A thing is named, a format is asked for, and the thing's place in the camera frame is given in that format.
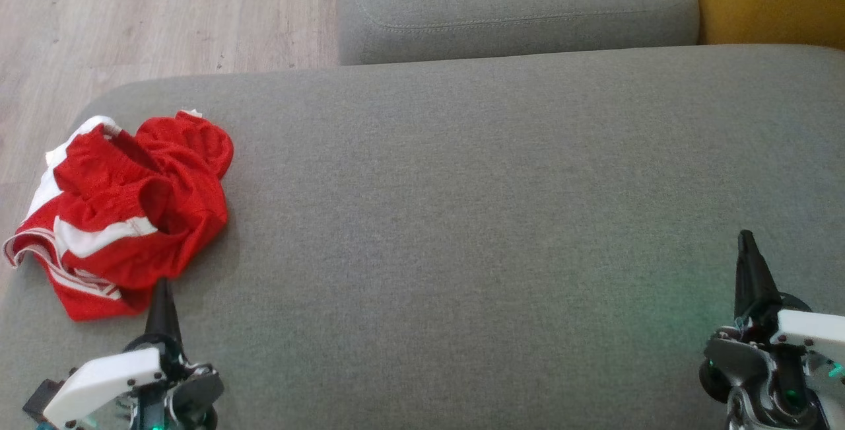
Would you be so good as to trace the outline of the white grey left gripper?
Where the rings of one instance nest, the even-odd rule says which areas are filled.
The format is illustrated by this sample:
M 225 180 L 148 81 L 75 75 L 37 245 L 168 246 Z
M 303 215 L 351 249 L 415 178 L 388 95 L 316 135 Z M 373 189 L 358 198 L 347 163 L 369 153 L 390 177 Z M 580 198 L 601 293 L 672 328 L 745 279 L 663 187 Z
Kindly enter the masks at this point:
M 145 336 L 123 352 L 44 380 L 23 405 L 38 429 L 96 429 L 94 412 L 115 404 L 129 429 L 217 429 L 224 393 L 217 370 L 190 363 L 169 279 L 153 289 Z

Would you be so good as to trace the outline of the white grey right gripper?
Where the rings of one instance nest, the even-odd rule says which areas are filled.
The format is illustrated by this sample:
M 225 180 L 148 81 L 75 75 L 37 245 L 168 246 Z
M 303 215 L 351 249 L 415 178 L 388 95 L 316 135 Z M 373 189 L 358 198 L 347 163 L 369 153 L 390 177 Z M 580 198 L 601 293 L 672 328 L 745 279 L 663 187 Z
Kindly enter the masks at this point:
M 814 378 L 843 380 L 843 318 L 779 292 L 754 235 L 737 235 L 734 323 L 706 342 L 701 388 L 725 429 L 842 429 L 843 405 Z

